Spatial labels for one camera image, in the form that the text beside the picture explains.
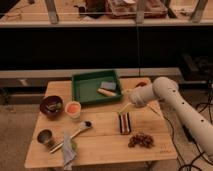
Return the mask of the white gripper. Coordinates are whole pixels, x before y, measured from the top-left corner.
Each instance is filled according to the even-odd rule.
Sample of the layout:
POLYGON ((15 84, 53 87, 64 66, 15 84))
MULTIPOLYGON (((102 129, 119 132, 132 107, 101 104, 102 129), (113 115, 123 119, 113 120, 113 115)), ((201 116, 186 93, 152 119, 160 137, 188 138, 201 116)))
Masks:
POLYGON ((134 88, 129 95, 130 102, 125 104, 120 110, 119 115, 123 115, 128 112, 134 105, 136 107, 144 107, 150 101, 154 99, 153 87, 146 85, 143 87, 134 88))

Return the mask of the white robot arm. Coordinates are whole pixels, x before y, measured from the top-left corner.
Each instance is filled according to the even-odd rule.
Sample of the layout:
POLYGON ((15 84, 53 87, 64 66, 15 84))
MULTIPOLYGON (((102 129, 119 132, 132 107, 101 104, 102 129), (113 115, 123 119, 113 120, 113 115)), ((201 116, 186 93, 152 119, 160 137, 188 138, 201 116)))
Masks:
POLYGON ((138 108, 145 107, 154 100, 168 103, 213 163, 213 125, 181 96, 175 81, 158 77, 151 84, 128 90, 128 97, 129 103, 138 108))

